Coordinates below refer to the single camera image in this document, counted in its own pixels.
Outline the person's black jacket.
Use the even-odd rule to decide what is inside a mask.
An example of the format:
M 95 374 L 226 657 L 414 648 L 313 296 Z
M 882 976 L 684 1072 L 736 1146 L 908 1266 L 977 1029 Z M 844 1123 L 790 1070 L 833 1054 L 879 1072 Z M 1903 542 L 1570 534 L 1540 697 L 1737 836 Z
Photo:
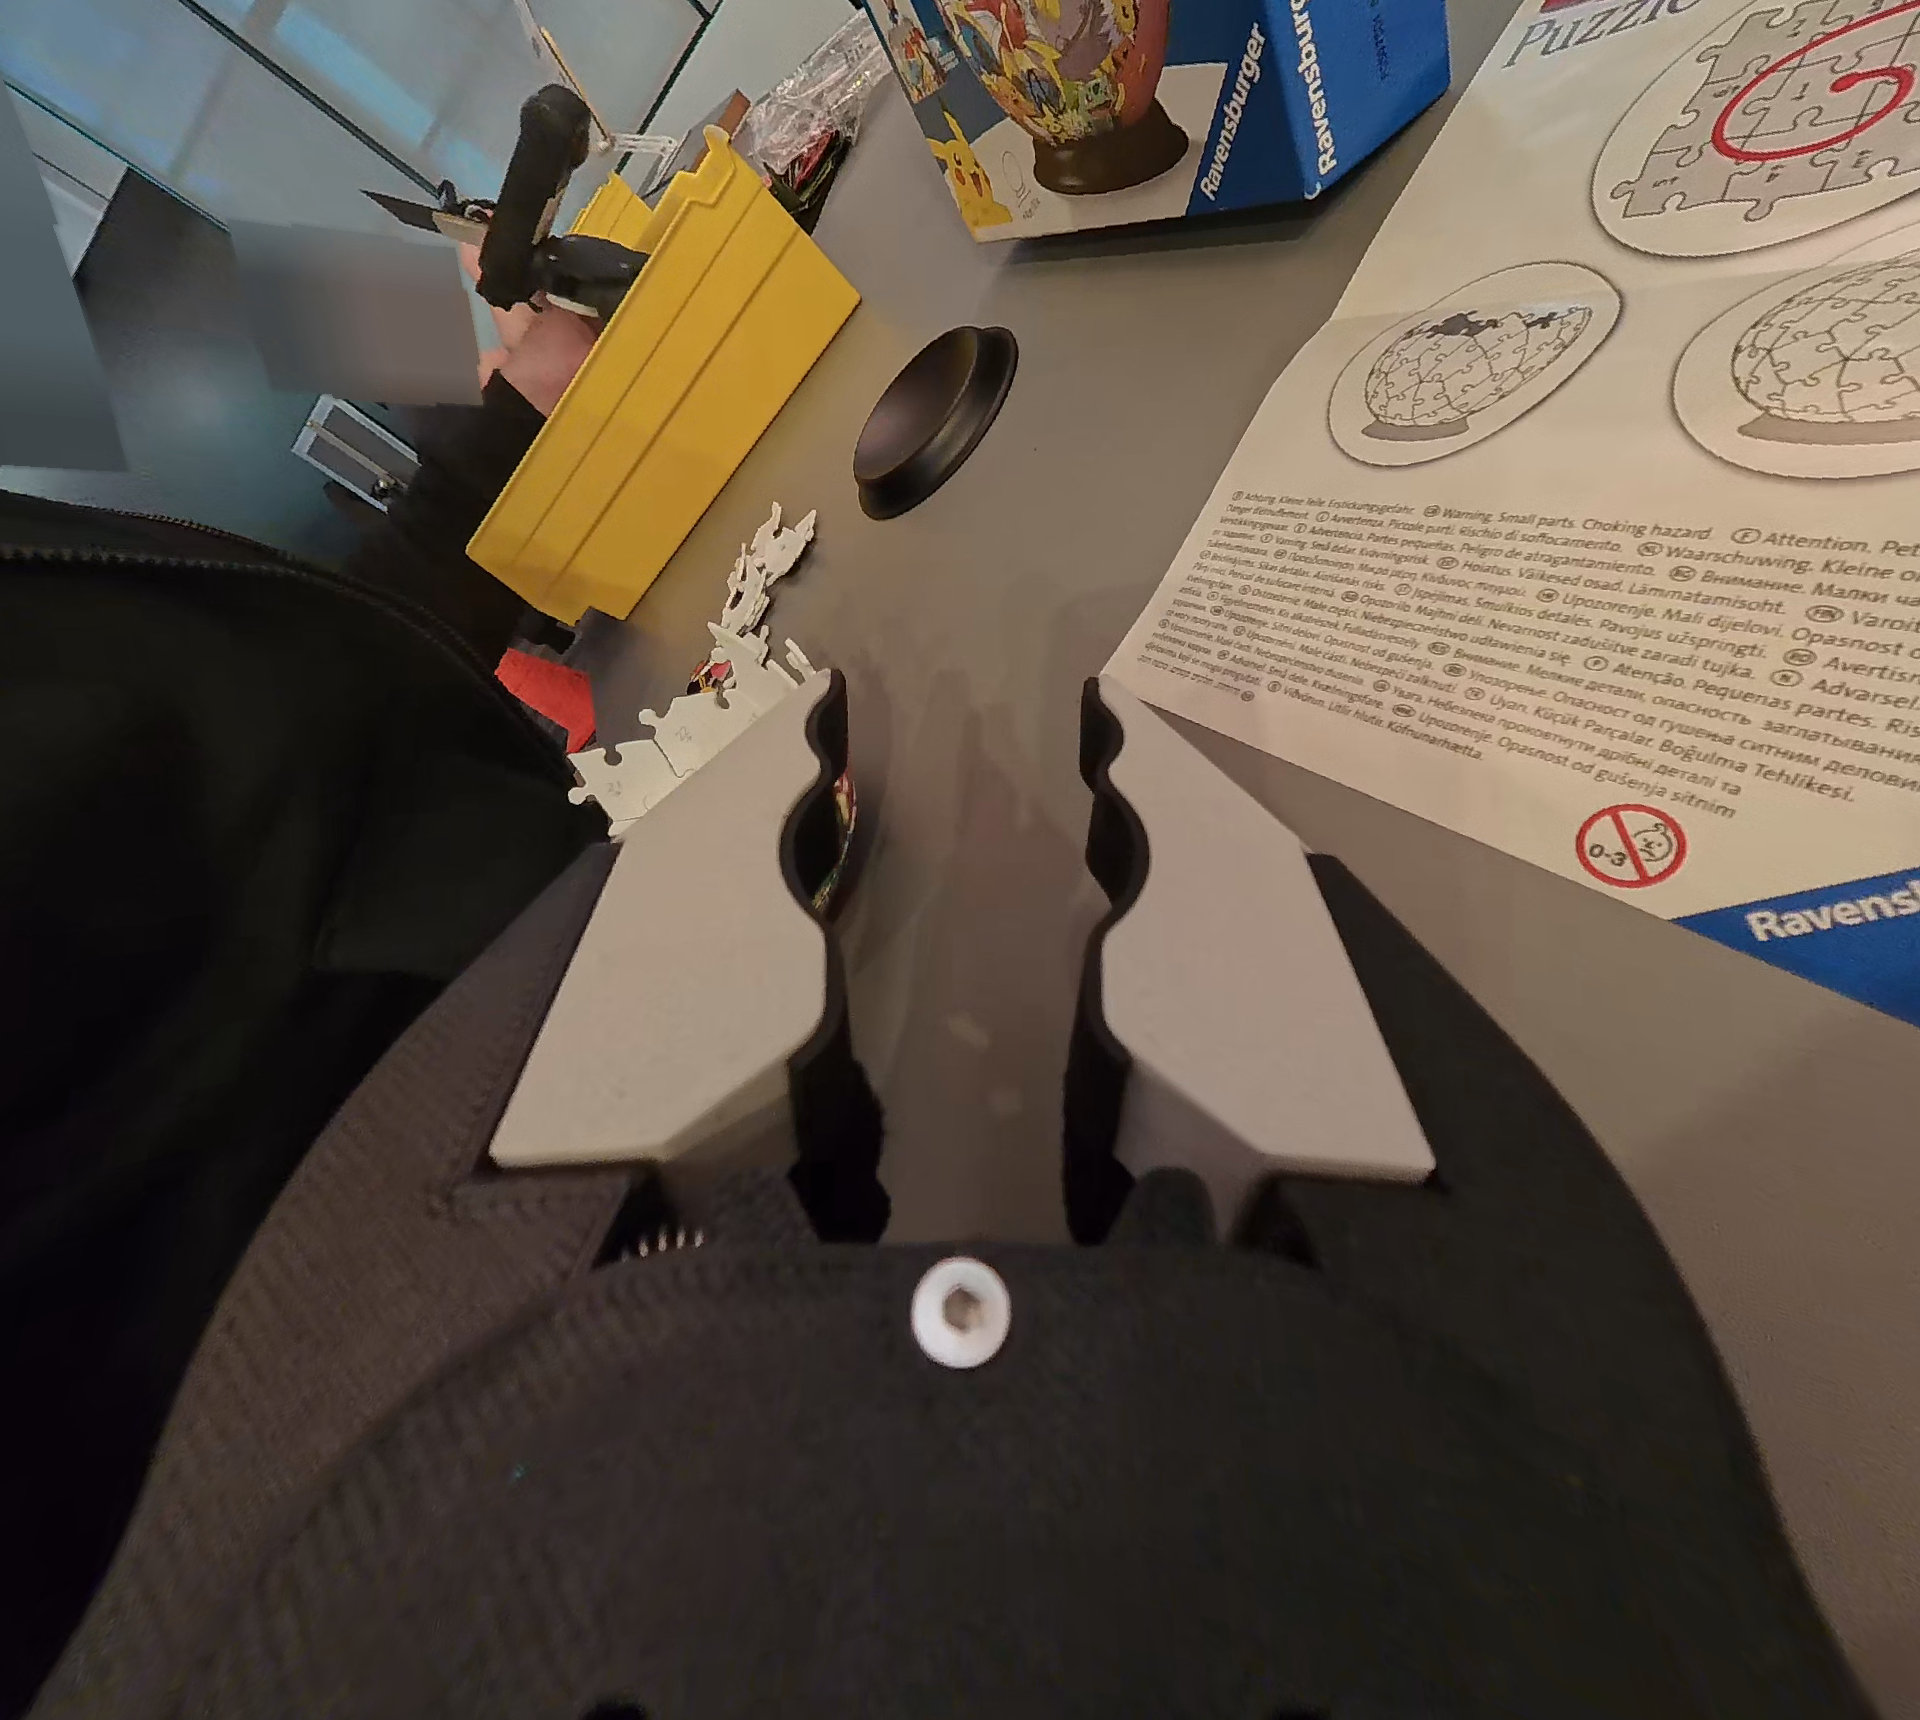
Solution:
M 465 538 L 333 569 L 4 491 L 4 1716 L 282 1183 L 595 831 Z

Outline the person's left forearm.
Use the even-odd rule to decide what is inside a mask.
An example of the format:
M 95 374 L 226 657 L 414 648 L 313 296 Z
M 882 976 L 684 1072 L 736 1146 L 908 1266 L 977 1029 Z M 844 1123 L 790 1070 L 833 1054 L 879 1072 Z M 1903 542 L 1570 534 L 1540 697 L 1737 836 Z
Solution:
M 469 543 L 543 427 L 544 413 L 503 371 L 477 404 L 420 407 L 417 471 L 345 563 L 351 580 L 431 613 L 489 669 L 511 650 L 526 603 Z

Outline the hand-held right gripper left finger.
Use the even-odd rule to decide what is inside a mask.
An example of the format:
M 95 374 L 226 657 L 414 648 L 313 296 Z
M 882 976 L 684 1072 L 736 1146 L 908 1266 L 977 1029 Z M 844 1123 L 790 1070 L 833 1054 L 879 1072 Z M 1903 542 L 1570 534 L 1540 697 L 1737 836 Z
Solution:
M 848 765 L 829 669 L 627 831 L 495 1125 L 497 1170 L 612 1173 L 633 1242 L 712 1238 L 761 1186 L 829 1242 L 886 1234 L 882 1105 L 816 910 Z

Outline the large black panel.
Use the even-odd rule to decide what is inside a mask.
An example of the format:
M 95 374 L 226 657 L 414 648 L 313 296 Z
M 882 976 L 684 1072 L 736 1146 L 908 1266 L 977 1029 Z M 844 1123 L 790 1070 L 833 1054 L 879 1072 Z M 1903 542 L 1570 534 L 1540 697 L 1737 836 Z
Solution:
M 340 557 L 382 512 L 294 456 L 320 395 L 417 445 L 477 405 L 482 340 L 453 241 L 330 226 L 237 231 L 122 171 L 77 267 L 126 454 L 115 504 Z

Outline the half-built puzzle ball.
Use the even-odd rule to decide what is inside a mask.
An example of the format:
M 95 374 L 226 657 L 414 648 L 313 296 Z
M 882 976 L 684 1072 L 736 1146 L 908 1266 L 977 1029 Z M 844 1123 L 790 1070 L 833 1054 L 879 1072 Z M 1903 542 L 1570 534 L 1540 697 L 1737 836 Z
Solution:
M 829 926 L 854 879 L 858 823 L 844 680 L 788 643 L 638 724 L 571 758 L 571 799 L 624 846 L 612 916 L 637 919 L 641 892 L 663 901 L 667 916 L 638 926 L 653 943 L 687 921 L 707 941 L 764 946 L 798 932 L 795 908 Z

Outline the clear plastic bag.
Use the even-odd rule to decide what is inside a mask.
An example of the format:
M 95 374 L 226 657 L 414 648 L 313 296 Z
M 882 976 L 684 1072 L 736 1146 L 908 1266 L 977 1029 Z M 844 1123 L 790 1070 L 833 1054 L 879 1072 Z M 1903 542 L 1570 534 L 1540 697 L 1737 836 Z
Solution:
M 850 22 L 761 95 L 732 145 L 772 195 L 814 231 L 879 85 L 893 79 L 882 41 Z

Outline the yellow plastic bin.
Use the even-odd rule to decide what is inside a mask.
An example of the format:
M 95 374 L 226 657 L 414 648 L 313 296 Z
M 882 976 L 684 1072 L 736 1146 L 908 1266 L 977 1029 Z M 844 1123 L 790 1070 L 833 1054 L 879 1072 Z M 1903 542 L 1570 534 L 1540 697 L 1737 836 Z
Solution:
M 860 304 L 717 126 L 650 206 L 647 265 L 469 542 L 564 623 L 633 612 Z
M 611 171 L 579 211 L 571 231 L 647 254 L 655 243 L 655 214 L 624 176 Z

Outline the grey equipment case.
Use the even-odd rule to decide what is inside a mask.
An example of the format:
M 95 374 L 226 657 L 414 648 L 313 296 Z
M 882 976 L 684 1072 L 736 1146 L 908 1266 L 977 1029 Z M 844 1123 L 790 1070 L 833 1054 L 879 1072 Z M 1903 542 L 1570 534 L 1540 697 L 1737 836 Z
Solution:
M 306 412 L 293 454 L 379 512 L 387 512 L 420 469 L 420 454 L 404 437 L 330 391 Z

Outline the black round ball stand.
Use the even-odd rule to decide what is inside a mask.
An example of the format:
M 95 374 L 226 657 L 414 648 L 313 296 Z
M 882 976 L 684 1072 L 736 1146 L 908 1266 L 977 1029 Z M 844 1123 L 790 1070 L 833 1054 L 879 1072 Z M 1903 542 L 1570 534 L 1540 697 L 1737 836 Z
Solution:
M 886 522 L 920 508 L 973 456 L 1003 410 L 1021 360 L 1004 325 L 930 337 L 888 382 L 853 451 L 862 512 Z

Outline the paper instruction leaflet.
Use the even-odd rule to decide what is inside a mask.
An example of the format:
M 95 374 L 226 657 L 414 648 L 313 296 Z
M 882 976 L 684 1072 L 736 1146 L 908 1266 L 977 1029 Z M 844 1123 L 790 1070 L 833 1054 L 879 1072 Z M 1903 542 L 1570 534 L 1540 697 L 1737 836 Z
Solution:
M 1917 0 L 1532 0 L 1110 671 L 1917 1023 Z

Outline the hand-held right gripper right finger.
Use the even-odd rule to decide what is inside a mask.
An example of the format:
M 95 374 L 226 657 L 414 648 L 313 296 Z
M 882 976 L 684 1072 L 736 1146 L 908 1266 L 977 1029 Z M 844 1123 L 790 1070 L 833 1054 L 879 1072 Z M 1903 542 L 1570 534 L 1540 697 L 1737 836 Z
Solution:
M 1065 1078 L 1069 1234 L 1189 1172 L 1233 1230 L 1266 1180 L 1426 1183 L 1436 1159 L 1291 825 L 1110 676 L 1083 689 L 1093 927 Z

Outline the person's left hand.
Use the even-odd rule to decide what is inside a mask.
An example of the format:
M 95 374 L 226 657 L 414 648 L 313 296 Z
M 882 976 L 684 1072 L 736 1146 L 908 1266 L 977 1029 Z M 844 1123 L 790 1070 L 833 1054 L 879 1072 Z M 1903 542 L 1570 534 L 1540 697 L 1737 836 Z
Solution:
M 515 308 L 489 306 L 489 314 L 493 346 L 478 362 L 482 388 L 503 380 L 540 415 L 555 413 L 601 340 L 604 321 L 551 297 Z

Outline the thin side table top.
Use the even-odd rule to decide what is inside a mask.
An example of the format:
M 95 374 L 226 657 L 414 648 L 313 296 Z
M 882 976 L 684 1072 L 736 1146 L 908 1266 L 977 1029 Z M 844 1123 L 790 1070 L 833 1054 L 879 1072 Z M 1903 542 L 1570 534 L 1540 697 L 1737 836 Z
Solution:
M 432 197 L 390 195 L 363 190 L 387 216 L 407 227 L 441 234 L 446 239 L 481 248 L 493 226 L 497 203 L 491 197 L 463 197 L 445 186 Z

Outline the orange traffic cone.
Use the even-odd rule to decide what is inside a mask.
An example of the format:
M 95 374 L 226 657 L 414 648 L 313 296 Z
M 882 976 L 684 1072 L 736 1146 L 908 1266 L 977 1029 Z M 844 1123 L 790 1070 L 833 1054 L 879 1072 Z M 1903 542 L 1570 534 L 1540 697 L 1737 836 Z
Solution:
M 592 746 L 599 726 L 592 681 L 584 671 L 543 651 L 512 645 L 495 676 L 567 753 Z

